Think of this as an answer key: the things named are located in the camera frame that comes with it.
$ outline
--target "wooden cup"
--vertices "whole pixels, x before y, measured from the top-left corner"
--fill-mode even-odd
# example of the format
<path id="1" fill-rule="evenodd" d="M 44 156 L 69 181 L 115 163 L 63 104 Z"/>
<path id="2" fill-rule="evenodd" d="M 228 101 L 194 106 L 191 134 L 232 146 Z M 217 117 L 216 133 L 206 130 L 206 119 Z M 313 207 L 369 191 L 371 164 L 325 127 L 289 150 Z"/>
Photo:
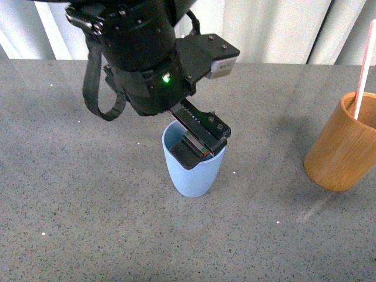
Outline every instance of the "wooden cup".
<path id="1" fill-rule="evenodd" d="M 376 94 L 364 92 L 358 120 L 351 113 L 355 92 L 344 95 L 304 161 L 313 182 L 349 190 L 376 164 Z"/>

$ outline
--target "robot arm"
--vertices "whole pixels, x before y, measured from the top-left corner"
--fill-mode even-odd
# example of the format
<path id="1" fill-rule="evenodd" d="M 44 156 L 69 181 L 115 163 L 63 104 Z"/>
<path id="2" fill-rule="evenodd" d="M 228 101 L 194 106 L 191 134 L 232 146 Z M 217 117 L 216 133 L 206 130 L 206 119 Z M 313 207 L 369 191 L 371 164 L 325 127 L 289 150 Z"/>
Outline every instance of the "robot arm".
<path id="1" fill-rule="evenodd" d="M 70 2 L 66 17 L 86 35 L 90 53 L 83 95 L 89 110 L 112 120 L 127 100 L 141 116 L 169 111 L 187 129 L 170 150 L 187 169 L 208 154 L 218 154 L 231 130 L 214 113 L 200 112 L 186 98 L 196 93 L 201 78 L 228 75 L 240 53 L 215 34 L 200 34 L 190 11 L 195 1 L 44 0 Z M 174 26 L 185 14 L 194 28 L 189 36 L 176 39 Z M 98 109 L 102 54 L 108 61 L 106 82 L 117 93 L 109 115 Z"/>

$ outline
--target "white curtain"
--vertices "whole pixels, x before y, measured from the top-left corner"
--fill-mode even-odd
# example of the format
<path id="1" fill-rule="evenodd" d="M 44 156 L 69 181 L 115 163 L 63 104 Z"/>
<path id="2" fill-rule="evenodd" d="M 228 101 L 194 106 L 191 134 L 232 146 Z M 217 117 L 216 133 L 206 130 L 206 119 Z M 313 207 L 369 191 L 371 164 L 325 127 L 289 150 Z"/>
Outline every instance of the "white curtain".
<path id="1" fill-rule="evenodd" d="M 0 58 L 86 59 L 67 4 L 0 0 Z M 202 33 L 241 50 L 239 62 L 360 65 L 375 0 L 197 0 Z M 178 37 L 192 26 L 184 17 Z M 372 64 L 376 63 L 376 52 Z"/>

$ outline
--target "speckled granite surface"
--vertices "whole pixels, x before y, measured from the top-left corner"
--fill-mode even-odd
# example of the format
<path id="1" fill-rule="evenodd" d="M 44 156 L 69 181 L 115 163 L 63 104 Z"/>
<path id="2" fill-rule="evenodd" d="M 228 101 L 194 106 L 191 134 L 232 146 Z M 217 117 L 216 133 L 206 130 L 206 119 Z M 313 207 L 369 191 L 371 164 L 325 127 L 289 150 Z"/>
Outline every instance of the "speckled granite surface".
<path id="1" fill-rule="evenodd" d="M 359 67 L 237 65 L 200 82 L 190 100 L 233 135 L 196 199 L 164 163 L 171 116 L 128 106 L 100 120 L 81 97 L 84 71 L 0 62 L 1 281 L 376 280 L 376 170 L 335 193 L 302 167 Z"/>

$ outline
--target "green led light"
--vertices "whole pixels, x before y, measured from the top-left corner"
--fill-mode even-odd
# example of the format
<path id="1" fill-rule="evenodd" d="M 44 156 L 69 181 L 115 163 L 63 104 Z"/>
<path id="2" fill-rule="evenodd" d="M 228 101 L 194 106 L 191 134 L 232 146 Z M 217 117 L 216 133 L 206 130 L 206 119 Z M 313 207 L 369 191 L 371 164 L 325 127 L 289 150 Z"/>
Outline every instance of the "green led light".
<path id="1" fill-rule="evenodd" d="M 163 79 L 164 83 L 170 83 L 171 82 L 171 74 L 168 72 L 167 74 L 162 76 L 162 79 Z"/>

